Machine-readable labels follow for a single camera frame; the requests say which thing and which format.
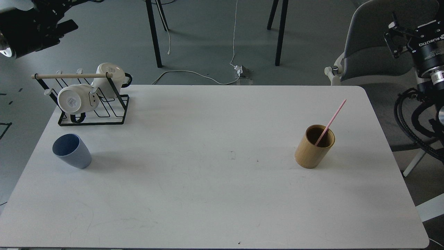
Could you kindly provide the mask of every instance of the concrete floor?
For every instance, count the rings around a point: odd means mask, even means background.
[[[280,6],[271,31],[266,30],[269,0],[239,0],[235,32],[234,65],[252,70],[242,85],[329,85],[323,74],[344,51],[351,17],[360,0],[290,1],[281,66],[274,66]],[[8,6],[27,10],[27,1],[3,0]],[[235,80],[229,62],[233,56],[235,0],[177,0],[163,6],[170,28],[163,30],[155,9],[164,67],[156,67],[143,0],[106,0],[84,3],[69,10],[78,30],[68,33],[57,46],[33,52],[17,60],[0,57],[0,124],[12,123],[0,140],[0,204],[6,202],[51,116],[55,104],[43,95],[30,76],[34,73],[95,73],[103,62],[120,65],[133,76],[133,84],[150,84],[167,70],[191,70],[226,83]],[[349,84],[380,81],[380,77],[351,79]],[[393,81],[414,83],[413,72]],[[160,85],[214,85],[189,73],[169,73]],[[0,134],[6,129],[0,125]],[[416,154],[395,152],[400,169]],[[444,193],[444,168],[426,156],[405,178],[416,205]],[[0,206],[0,213],[7,204]],[[430,238],[444,243],[444,216],[424,223]],[[440,249],[431,242],[427,249]]]

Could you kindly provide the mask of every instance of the bamboo cup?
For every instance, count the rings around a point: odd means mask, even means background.
[[[333,146],[335,137],[330,129],[325,133],[318,145],[314,145],[324,129],[324,125],[311,125],[305,131],[304,137],[294,153],[296,162],[302,167],[306,169],[315,168]]]

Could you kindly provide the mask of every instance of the white mug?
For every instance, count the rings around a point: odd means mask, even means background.
[[[70,115],[93,111],[99,105],[97,93],[91,93],[89,84],[74,84],[60,90],[57,102],[60,109]]]
[[[111,79],[119,93],[121,88],[128,87],[133,80],[130,74],[125,73],[121,67],[112,63],[102,63],[97,67],[97,74],[104,74],[106,72],[113,74]],[[107,78],[94,78],[91,85],[94,88],[100,88],[100,90],[97,91],[99,95],[104,95],[106,98],[116,97]]]

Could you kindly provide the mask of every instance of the white cable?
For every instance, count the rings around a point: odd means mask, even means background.
[[[160,14],[160,18],[162,19],[162,22],[163,22],[164,24],[166,24],[167,21],[165,20],[165,17],[163,16],[162,11],[160,11],[159,2],[158,2],[157,0],[156,0],[156,5],[157,5],[157,9],[158,9],[159,14]],[[168,52],[167,52],[166,54],[169,55],[169,54],[170,54],[170,51],[171,51],[171,36],[170,36],[170,32],[168,31],[168,28],[166,27],[166,25],[165,25],[165,29],[166,29],[166,32],[168,33],[168,44],[169,44]]]
[[[168,70],[168,71],[163,72],[163,73],[162,73],[162,74],[161,74],[161,75],[160,75],[155,81],[153,81],[153,83],[151,83],[151,85],[156,84],[156,82],[159,81],[160,78],[163,77],[163,75],[165,75],[166,73],[169,73],[169,72],[188,72],[188,73],[193,73],[193,74],[196,74],[196,75],[200,75],[201,77],[205,77],[205,78],[211,79],[211,80],[217,82],[217,83],[220,84],[220,85],[228,85],[228,84],[232,84],[232,83],[235,83],[237,80],[239,80],[239,77],[237,77],[237,79],[234,80],[234,81],[232,81],[232,82],[229,82],[229,83],[220,83],[220,82],[216,81],[215,79],[213,79],[213,78],[211,78],[211,77],[203,76],[203,75],[201,75],[201,74],[199,74],[199,73],[197,73],[197,72],[194,72],[194,71],[190,71],[190,70]]]
[[[435,242],[436,244],[440,245],[441,247],[444,247],[443,245],[439,244],[438,242],[432,240],[431,238],[428,238],[428,239],[431,240],[431,241],[433,241],[433,242]]]
[[[229,64],[233,67],[235,67],[234,65],[232,65],[231,63],[234,60],[234,35],[236,34],[236,21],[238,19],[238,1],[236,0],[236,10],[234,11],[234,30],[233,30],[233,57],[231,58],[231,61],[229,62]]]
[[[236,21],[237,21],[237,19],[238,19],[238,2],[239,2],[239,0],[236,0],[236,9],[235,9],[235,11],[234,11],[234,29],[233,29],[233,57],[231,58],[231,61],[229,62],[229,64],[231,65],[231,66],[233,66],[233,67],[235,67],[233,64],[231,64],[232,62],[233,62],[233,60],[234,60],[234,38],[235,38],[235,34],[236,34]],[[163,20],[165,20],[165,18],[163,17],[163,15],[162,15],[162,12],[160,11],[160,9],[159,9],[159,13],[160,13],[160,17],[163,19]],[[169,42],[170,42],[170,48],[168,49],[168,55],[170,54],[170,49],[171,49],[171,38],[170,38],[170,33],[168,32],[168,39],[169,39]],[[153,81],[152,83],[151,83],[151,85],[154,85],[154,84],[156,84],[159,80],[160,80],[160,78],[161,77],[163,77],[163,75],[165,75],[166,73],[170,73],[170,72],[188,72],[188,73],[193,73],[193,74],[196,74],[196,75],[199,75],[199,76],[201,76],[201,77],[204,77],[204,78],[207,78],[207,79],[210,79],[210,80],[213,80],[213,81],[215,81],[216,83],[218,83],[218,84],[220,84],[220,85],[229,85],[229,84],[232,84],[232,83],[235,83],[236,81],[238,81],[239,80],[239,78],[241,77],[240,76],[240,74],[238,75],[238,77],[236,78],[236,80],[234,80],[234,81],[232,81],[232,82],[229,82],[229,83],[220,83],[220,82],[218,82],[218,81],[216,81],[215,79],[213,79],[213,78],[211,78],[211,77],[206,77],[206,76],[204,76],[204,75],[201,75],[201,74],[199,74],[199,73],[197,73],[197,72],[194,72],[194,71],[190,71],[190,70],[168,70],[168,71],[165,71],[165,72],[163,72],[155,81]]]

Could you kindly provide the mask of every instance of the straw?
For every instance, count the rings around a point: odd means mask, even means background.
[[[344,106],[344,103],[347,99],[345,99],[341,105],[339,106],[339,108],[336,110],[336,113],[333,115],[332,119],[330,120],[330,122],[327,124],[327,126],[325,127],[324,131],[322,131],[321,136],[319,137],[319,139],[317,140],[317,142],[314,144],[314,146],[317,146],[318,143],[321,141],[321,139],[324,137],[325,133],[329,130],[330,125],[332,124],[334,118],[336,118],[337,114],[339,113],[339,110],[341,110],[342,106]]]

